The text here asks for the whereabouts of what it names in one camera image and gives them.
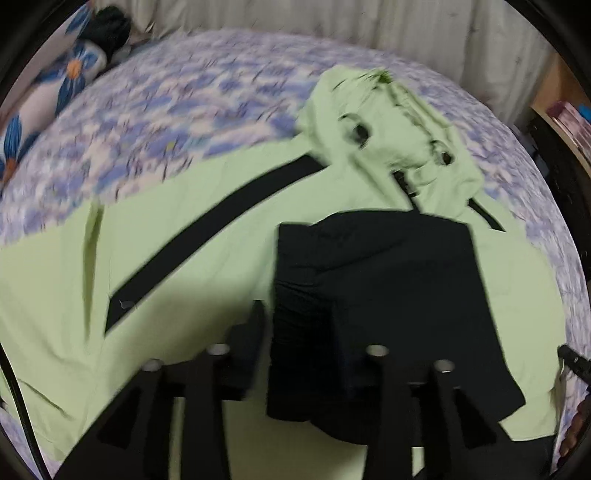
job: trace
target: orange flower center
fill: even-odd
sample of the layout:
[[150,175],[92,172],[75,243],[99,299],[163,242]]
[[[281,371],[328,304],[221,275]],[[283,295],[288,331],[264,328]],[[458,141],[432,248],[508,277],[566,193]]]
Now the orange flower center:
[[14,158],[9,158],[4,167],[4,175],[2,175],[2,182],[6,183],[12,178],[14,172],[17,170],[17,161]]
[[70,80],[76,80],[82,73],[82,61],[78,59],[70,60],[66,68],[66,74]]

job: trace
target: black cable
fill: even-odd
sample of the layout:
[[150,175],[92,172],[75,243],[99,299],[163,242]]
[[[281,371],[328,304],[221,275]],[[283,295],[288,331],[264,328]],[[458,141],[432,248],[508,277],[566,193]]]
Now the black cable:
[[45,461],[43,460],[43,456],[41,455],[41,450],[39,449],[39,445],[37,443],[37,439],[35,438],[35,433],[33,432],[33,426],[31,425],[31,420],[29,419],[29,415],[27,413],[27,406],[25,405],[25,400],[22,397],[22,392],[20,387],[18,386],[18,380],[14,371],[12,370],[12,366],[8,361],[8,357],[2,344],[0,343],[0,369],[2,369],[2,373],[8,382],[8,388],[10,388],[10,393],[12,394],[12,398],[14,399],[14,403],[17,406],[18,417],[21,420],[22,429],[25,432],[25,437],[27,438],[27,443],[29,445],[29,450],[33,456],[33,460],[35,461],[35,465],[37,465],[37,469],[41,474],[42,480],[53,480],[47,470],[47,465],[45,465]]

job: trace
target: metal screw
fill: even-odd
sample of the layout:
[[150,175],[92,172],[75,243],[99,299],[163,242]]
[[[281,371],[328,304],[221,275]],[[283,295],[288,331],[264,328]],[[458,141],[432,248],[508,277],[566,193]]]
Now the metal screw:
[[162,360],[152,358],[152,359],[148,360],[146,363],[144,363],[142,370],[144,372],[157,372],[158,370],[160,370],[162,368],[163,365],[164,365],[164,363],[162,362]]
[[451,373],[456,367],[451,360],[437,360],[433,365],[435,366],[435,370],[442,374]]
[[388,350],[388,347],[384,345],[368,345],[368,347],[365,349],[365,353],[367,353],[369,356],[383,357],[388,355],[390,350]]
[[227,343],[214,343],[207,347],[207,353],[213,356],[223,356],[230,352],[230,346]]

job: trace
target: bed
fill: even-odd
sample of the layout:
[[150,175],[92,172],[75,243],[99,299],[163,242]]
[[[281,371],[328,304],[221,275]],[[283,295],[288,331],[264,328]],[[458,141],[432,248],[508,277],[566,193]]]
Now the bed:
[[[241,30],[177,33],[111,70],[23,159],[0,202],[0,244],[62,222],[89,197],[116,202],[193,162],[293,136],[298,110],[335,64],[386,67],[459,128],[487,193],[525,223],[528,238],[550,259],[568,343],[591,355],[591,312],[577,251],[543,177],[509,128],[422,65],[329,40]],[[564,384],[560,437],[585,395],[574,376]],[[0,421],[35,471],[16,422],[2,411]]]

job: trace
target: wooden shelf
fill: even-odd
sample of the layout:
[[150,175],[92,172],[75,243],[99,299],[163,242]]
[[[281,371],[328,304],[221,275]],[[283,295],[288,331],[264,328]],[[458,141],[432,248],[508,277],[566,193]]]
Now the wooden shelf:
[[591,107],[591,102],[573,73],[564,60],[558,54],[555,54],[548,73],[531,104],[531,108],[560,136],[591,178],[591,164],[589,161],[566,132],[546,113],[546,110],[559,100],[570,102],[575,108],[581,104]]

